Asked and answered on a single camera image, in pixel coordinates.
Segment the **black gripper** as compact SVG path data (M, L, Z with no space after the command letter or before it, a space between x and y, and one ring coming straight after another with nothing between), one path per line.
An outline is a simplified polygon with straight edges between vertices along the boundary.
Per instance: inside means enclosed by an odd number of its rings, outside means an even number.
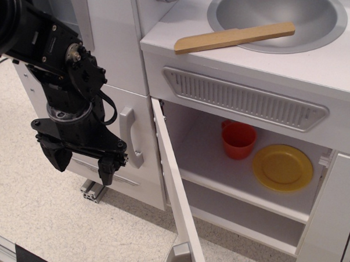
M98 173L103 185L111 185L113 176L125 166L127 145L108 130L117 118L115 113L108 121L94 112L71 122L57 122L51 118L35 119L31 123L37 131L36 139L44 156L53 167L64 172L73 153L98 159Z

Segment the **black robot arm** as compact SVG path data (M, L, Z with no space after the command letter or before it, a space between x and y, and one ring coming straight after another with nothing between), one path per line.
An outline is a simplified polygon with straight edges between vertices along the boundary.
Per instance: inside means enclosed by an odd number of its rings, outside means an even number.
M31 0L0 0L0 56L24 63L42 85L46 119L32 121L49 162L64 171L73 154L98 160L103 185L127 162L127 145L108 130L102 91L105 69L85 49L78 34Z

